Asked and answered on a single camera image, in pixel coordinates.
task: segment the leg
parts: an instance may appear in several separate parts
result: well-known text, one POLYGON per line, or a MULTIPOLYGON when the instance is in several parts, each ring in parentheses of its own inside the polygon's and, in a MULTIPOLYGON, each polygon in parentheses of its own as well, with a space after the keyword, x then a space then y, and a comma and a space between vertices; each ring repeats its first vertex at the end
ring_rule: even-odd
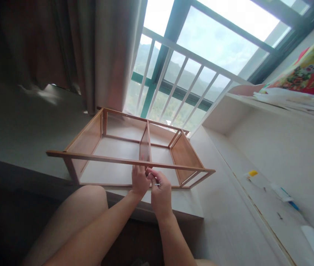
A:
POLYGON ((81 187, 56 210, 22 265, 43 265, 72 235, 107 209, 104 188, 93 185, 81 187))
POLYGON ((216 264, 210 260, 196 259, 195 262, 198 266, 216 266, 216 264))

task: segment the white railing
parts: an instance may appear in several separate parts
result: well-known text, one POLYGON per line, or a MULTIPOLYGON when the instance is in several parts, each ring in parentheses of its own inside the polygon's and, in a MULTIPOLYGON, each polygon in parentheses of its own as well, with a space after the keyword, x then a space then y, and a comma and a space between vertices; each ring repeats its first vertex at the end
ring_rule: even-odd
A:
POLYGON ((149 118, 149 115, 151 113, 151 110, 152 110, 152 107, 153 107, 153 104, 154 104, 154 101, 156 100, 156 97, 157 97, 157 93, 160 89, 160 86, 161 86, 161 83, 162 83, 162 80, 164 78, 164 74, 167 70, 167 66, 168 66, 168 63, 171 59, 171 56, 172 56, 172 53, 173 51, 176 51, 178 52, 179 54, 182 54, 185 56, 185 60, 183 62, 183 65, 179 71, 179 74, 177 76, 177 79, 175 81, 175 83, 173 84, 173 87, 172 87, 172 90, 171 90, 171 93, 169 94, 169 97, 166 101, 166 104, 164 105, 164 108, 163 108, 163 111, 160 115, 160 118, 161 119, 165 113, 165 110, 171 100, 171 97, 175 91, 175 88, 178 84, 178 81, 182 75, 182 72, 185 68, 185 65, 187 64, 188 60, 189 59, 192 59, 193 61, 195 62, 198 62, 201 66, 199 68, 199 71, 198 73, 196 74, 193 82, 191 83, 186 95, 184 96, 183 98, 183 101, 182 103, 180 104, 177 112, 175 113, 174 117, 172 118, 172 121, 171 121, 171 124, 173 124, 173 122, 175 121, 176 117, 178 116, 183 104, 185 103, 186 99, 188 98, 191 90, 193 89, 193 86, 194 84, 196 83, 201 71, 203 70, 204 67, 207 67, 213 71, 216 72, 215 76, 213 77, 213 79, 211 80, 211 82, 209 83, 209 85, 207 86, 206 90, 204 91, 204 93, 202 94, 202 96, 200 97, 199 101, 197 102, 197 104, 195 105, 194 109, 192 110, 192 112, 190 113, 190 115, 188 116, 187 120, 185 121, 185 123, 183 124, 182 128, 187 124, 187 122, 189 121, 189 119, 191 118, 191 116, 194 114, 195 110, 198 108, 198 106, 200 105, 200 103, 202 102, 202 100, 204 99, 205 95, 207 94, 207 92, 209 91, 209 89, 211 88, 212 84, 214 83, 214 81, 216 80, 216 78, 218 77, 219 74, 223 75, 224 77, 226 78, 229 78, 230 79, 230 82, 226 85, 226 87, 224 88, 224 90, 221 92, 221 94, 218 96, 218 98, 216 99, 216 101, 212 104, 212 106, 209 108, 208 112, 205 114, 204 118, 202 119, 202 121, 200 122, 200 124, 202 124, 204 122, 204 120, 206 119, 206 117, 212 112, 212 110, 215 108, 215 106, 220 102, 220 99, 222 99, 222 97, 226 94, 226 92, 228 91, 229 87, 231 86, 232 82, 237 82, 239 84, 243 84, 243 85, 252 85, 250 82, 242 79, 241 77, 229 72, 228 70, 206 60, 205 58, 189 51, 188 49, 185 49, 184 47, 170 41, 169 39, 167 38, 164 38, 162 37, 161 35, 158 35, 157 33, 147 29, 147 28, 143 28, 142 30, 142 34, 151 38, 152 39, 152 43, 151 43, 151 47, 150 47, 150 51, 149 51, 149 56, 148 56, 148 59, 147 59, 147 64, 146 64, 146 68, 145 68, 145 72, 144 72, 144 76, 143 76, 143 79, 142 79, 142 84, 141 84, 141 90, 140 90, 140 94, 139 94, 139 99, 138 99, 138 102, 137 102, 137 109, 138 109, 138 106, 140 105, 140 101, 141 101, 141 97, 142 97, 142 91, 143 91, 143 88, 144 88, 144 85, 145 85, 145 81, 146 81, 146 76, 147 76, 147 72, 148 72, 148 69, 149 69, 149 66, 150 66, 150 61, 151 61, 151 56, 152 56, 152 51, 153 51, 153 47, 154 47, 154 44, 155 42, 159 42, 161 43, 162 45, 164 46, 167 46, 169 48, 168 50, 168 53, 167 53, 167 57, 166 57, 166 60, 164 62, 164 65, 163 65, 163 68, 162 68, 162 72, 161 72, 161 75, 160 75, 160 78, 157 82, 157 87, 156 87, 156 90, 154 92, 154 95, 153 95, 153 98, 152 98, 152 102, 151 102, 151 105, 149 107, 149 110, 148 110, 148 113, 147 113, 147 119, 149 118))

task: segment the bamboo shelf frame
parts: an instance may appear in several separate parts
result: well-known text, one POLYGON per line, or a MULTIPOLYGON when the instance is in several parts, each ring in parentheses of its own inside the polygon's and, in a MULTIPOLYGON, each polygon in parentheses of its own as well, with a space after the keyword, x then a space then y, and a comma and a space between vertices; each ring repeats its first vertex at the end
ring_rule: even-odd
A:
MULTIPOLYGON (((80 177, 88 164, 88 161, 101 161, 108 163, 120 163, 140 165, 145 167, 160 167, 175 169, 179 186, 172 186, 172 189, 191 189, 199 184, 201 181, 208 178, 215 173, 213 169, 204 168, 202 162, 194 151, 192 145, 186 137, 189 131, 182 130, 177 127, 168 126, 159 122, 154 122, 137 116, 128 115, 115 110, 102 108, 92 118, 92 120, 82 129, 82 131, 71 141, 64 151, 48 150, 46 154, 51 157, 63 158, 66 167, 72 180, 76 184, 85 185, 88 183, 81 183, 80 177), (107 134, 107 120, 108 113, 121 115, 128 118, 146 122, 146 126, 140 141, 126 139, 122 137, 112 136, 107 134), (168 146, 153 144, 150 139, 150 124, 159 125, 174 129, 177 132, 173 136, 168 146), (140 145, 139 160, 119 159, 114 157, 93 155, 98 148, 99 142, 102 138, 108 137, 112 139, 135 142, 140 145), (162 164, 152 162, 151 146, 162 147, 170 150, 172 161, 174 164, 162 164), (199 180, 194 182, 191 186, 186 186, 199 173, 205 173, 199 180)), ((91 185, 100 185, 103 187, 129 188, 132 184, 99 184, 89 183, 91 185)))

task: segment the curtain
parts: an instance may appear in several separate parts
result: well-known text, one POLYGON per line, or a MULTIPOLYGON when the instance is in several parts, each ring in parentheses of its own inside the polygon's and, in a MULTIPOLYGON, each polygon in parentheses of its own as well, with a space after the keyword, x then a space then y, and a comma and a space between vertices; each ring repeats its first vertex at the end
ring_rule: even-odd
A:
POLYGON ((89 114, 96 107, 123 110, 143 29, 147 0, 57 0, 67 12, 77 84, 89 114))
POLYGON ((53 83, 79 93, 91 115, 97 106, 122 111, 146 6, 147 0, 0 1, 3 72, 28 90, 53 83))

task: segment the window frame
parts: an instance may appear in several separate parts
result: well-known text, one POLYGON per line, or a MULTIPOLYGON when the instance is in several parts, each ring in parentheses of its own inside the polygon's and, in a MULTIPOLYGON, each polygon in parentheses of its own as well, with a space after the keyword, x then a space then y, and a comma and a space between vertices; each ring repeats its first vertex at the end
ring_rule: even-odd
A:
MULTIPOLYGON (((261 84, 263 81, 280 65, 280 63, 300 44, 301 41, 314 29, 314 1, 312 0, 303 0, 305 3, 310 5, 309 9, 303 14, 300 15, 291 7, 287 6, 281 0, 251 0, 284 24, 289 26, 291 29, 287 32, 287 34, 283 37, 282 40, 273 48, 269 44, 259 40, 252 34, 247 31, 241 29, 234 23, 225 19, 215 11, 211 10, 207 6, 201 4, 197 0, 174 0, 174 4, 172 7, 172 11, 170 14, 170 18, 167 24, 167 28, 164 34, 164 37, 169 39, 170 41, 176 43, 184 22, 187 18, 189 9, 191 6, 201 11, 205 15, 211 17, 215 21, 220 24, 226 26, 236 34, 244 37, 246 40, 252 42, 260 49, 268 52, 268 56, 265 60, 255 69, 255 71, 249 76, 247 79, 248 82, 252 84, 261 84)), ((152 78, 146 78, 145 86, 148 86, 148 92, 145 98, 145 102, 143 104, 141 114, 137 114, 142 118, 146 118, 148 115, 148 111, 151 107, 151 103, 153 101, 153 96, 157 87, 158 80, 160 75, 162 74, 162 68, 167 59, 168 47, 162 45, 159 51, 157 62, 154 66, 154 71, 152 74, 152 78)), ((138 83, 142 83, 143 76, 138 73, 133 73, 132 80, 138 83)), ((172 92, 173 84, 164 79, 160 84, 159 91, 170 95, 172 92)), ((175 87, 173 91, 172 97, 183 100, 184 96, 187 93, 187 88, 181 88, 179 86, 175 87)), ((200 96, 189 93, 185 103, 191 104, 195 107, 200 100, 200 96)), ((212 107, 212 102, 206 99, 202 99, 197 108, 201 110, 208 111, 209 108, 212 107)))

